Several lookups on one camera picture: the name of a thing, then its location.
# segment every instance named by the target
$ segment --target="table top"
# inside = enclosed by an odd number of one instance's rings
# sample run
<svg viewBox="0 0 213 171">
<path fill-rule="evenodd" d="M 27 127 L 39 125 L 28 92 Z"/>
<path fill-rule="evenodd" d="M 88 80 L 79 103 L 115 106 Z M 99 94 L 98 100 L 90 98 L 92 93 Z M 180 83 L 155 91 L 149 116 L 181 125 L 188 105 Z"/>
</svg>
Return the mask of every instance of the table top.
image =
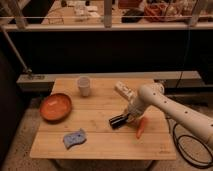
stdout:
<svg viewBox="0 0 213 171">
<path fill-rule="evenodd" d="M 114 86 L 122 81 L 136 91 L 140 85 L 152 83 L 141 78 L 91 78 L 91 95 L 81 97 L 77 78 L 56 79 L 52 94 L 65 93 L 71 97 L 73 110 L 57 124 L 41 121 L 30 157 L 48 159 L 121 159 L 174 160 L 175 149 L 164 114 L 150 106 L 143 116 L 148 123 L 140 139 L 136 138 L 137 123 L 113 130 L 109 119 L 121 114 L 128 102 Z M 82 128 L 87 141 L 67 150 L 63 137 Z"/>
</svg>

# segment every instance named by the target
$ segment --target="cable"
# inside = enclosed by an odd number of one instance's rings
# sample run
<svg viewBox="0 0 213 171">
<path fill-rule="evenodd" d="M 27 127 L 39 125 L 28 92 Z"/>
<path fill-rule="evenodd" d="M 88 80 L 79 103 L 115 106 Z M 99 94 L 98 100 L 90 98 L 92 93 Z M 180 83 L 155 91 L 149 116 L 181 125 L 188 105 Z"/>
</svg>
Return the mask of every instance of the cable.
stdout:
<svg viewBox="0 0 213 171">
<path fill-rule="evenodd" d="M 177 151 L 179 152 L 179 154 L 181 155 L 181 157 L 191 166 L 198 168 L 198 169 L 208 169 L 210 167 L 213 167 L 213 154 L 211 153 L 211 151 L 209 150 L 209 148 L 198 138 L 191 136 L 191 135 L 180 135 L 177 137 L 176 135 L 176 128 L 179 124 L 176 123 L 173 127 L 172 130 L 172 137 L 173 137 L 173 141 L 175 144 L 175 147 L 177 149 Z M 206 162 L 206 161 L 199 161 L 197 159 L 195 159 L 194 157 L 192 157 L 182 146 L 182 144 L 180 143 L 181 139 L 183 138 L 190 138 L 193 139 L 195 141 L 197 141 L 198 143 L 200 143 L 204 149 L 207 151 L 209 157 L 210 157 L 210 161 Z"/>
<path fill-rule="evenodd" d="M 182 80 L 182 77 L 183 77 L 183 70 L 184 70 L 184 66 L 185 66 L 185 63 L 186 63 L 186 59 L 188 57 L 188 54 L 189 54 L 189 48 L 190 48 L 190 42 L 191 42 L 191 32 L 190 30 L 188 30 L 188 37 L 187 37 L 187 43 L 186 43 L 186 51 L 185 51 L 185 54 L 184 54 L 184 57 L 183 57 L 183 65 L 181 67 L 181 73 L 180 73 L 180 77 L 175 85 L 175 89 L 178 88 L 179 84 L 180 84 L 180 81 Z"/>
</svg>

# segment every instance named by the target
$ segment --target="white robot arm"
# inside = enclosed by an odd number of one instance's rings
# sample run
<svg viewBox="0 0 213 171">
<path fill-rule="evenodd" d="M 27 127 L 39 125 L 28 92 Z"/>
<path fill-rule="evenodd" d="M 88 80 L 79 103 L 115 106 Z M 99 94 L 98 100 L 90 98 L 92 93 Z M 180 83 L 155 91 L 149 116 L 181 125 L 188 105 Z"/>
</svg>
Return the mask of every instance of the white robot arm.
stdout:
<svg viewBox="0 0 213 171">
<path fill-rule="evenodd" d="M 164 87 L 160 83 L 142 85 L 138 90 L 137 97 L 130 100 L 124 114 L 110 119 L 110 125 L 117 128 L 131 122 L 143 115 L 148 106 L 153 105 L 213 149 L 213 119 L 181 105 L 163 94 Z"/>
</svg>

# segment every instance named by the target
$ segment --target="orange bowl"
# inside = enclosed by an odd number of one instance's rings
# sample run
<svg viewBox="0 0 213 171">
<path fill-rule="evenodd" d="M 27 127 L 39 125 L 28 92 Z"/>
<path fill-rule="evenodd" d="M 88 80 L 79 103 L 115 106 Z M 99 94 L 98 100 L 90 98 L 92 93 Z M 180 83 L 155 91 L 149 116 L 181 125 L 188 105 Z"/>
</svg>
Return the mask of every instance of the orange bowl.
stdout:
<svg viewBox="0 0 213 171">
<path fill-rule="evenodd" d="M 58 121 L 65 118 L 72 110 L 72 101 L 63 93 L 56 93 L 46 97 L 40 105 L 42 118 L 48 121 Z"/>
</svg>

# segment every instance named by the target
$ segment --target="paper cup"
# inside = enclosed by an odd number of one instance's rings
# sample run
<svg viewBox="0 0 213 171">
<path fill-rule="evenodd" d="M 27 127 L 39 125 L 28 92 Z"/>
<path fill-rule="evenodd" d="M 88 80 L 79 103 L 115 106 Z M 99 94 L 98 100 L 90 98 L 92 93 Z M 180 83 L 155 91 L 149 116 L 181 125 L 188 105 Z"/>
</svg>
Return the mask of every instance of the paper cup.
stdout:
<svg viewBox="0 0 213 171">
<path fill-rule="evenodd" d="M 90 95 L 90 79 L 87 76 L 80 76 L 77 80 L 78 89 L 83 97 Z"/>
</svg>

